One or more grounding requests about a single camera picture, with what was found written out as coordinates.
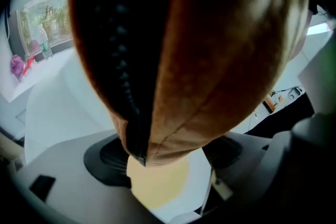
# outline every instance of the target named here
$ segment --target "water bottle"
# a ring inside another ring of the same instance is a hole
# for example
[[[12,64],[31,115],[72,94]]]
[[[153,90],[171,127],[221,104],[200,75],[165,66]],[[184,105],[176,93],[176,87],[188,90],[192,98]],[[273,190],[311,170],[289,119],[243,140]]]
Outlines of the water bottle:
[[[49,59],[53,55],[53,53],[49,46],[47,33],[43,29],[42,24],[39,24],[37,27],[37,38],[38,38],[37,41],[40,44],[44,59],[46,60]]]

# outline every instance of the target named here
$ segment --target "leather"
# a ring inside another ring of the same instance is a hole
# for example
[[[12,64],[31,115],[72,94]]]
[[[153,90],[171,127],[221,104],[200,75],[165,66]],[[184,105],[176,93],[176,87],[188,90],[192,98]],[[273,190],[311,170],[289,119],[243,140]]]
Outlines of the leather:
[[[290,60],[307,12],[308,0],[170,0],[146,165],[173,162],[250,115]],[[76,35],[79,22],[71,21]],[[88,58],[81,59],[91,73]],[[127,151],[127,119],[89,79]]]

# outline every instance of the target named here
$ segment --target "brown leather bag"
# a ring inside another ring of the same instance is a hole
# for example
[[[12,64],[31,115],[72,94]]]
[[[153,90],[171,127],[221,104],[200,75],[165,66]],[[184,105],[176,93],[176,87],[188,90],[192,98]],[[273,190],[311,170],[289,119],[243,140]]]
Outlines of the brown leather bag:
[[[146,112],[150,132],[134,136],[128,131],[131,119],[114,105],[118,95],[108,85],[108,65],[95,58],[104,44],[93,44],[84,31],[82,2],[69,0],[83,67],[109,109],[124,149],[136,155],[129,140],[138,137],[135,143],[144,145],[149,166],[205,146],[250,115],[289,61],[308,11],[308,0],[169,0],[152,110]]]

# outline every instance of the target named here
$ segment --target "pink cloth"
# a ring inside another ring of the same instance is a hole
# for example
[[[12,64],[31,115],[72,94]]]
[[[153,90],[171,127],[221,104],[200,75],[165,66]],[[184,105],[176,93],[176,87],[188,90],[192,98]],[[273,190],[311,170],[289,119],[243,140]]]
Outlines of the pink cloth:
[[[17,79],[19,79],[24,70],[25,62],[23,62],[21,57],[18,55],[13,55],[10,62],[10,71],[16,76]]]

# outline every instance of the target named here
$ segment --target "window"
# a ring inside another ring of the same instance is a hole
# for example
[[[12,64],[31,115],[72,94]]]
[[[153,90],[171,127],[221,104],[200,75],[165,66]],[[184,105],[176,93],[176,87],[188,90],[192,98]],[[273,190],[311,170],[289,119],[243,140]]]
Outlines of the window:
[[[32,0],[17,11],[21,42],[26,57],[40,53],[38,25],[46,31],[50,47],[71,40],[67,0]]]

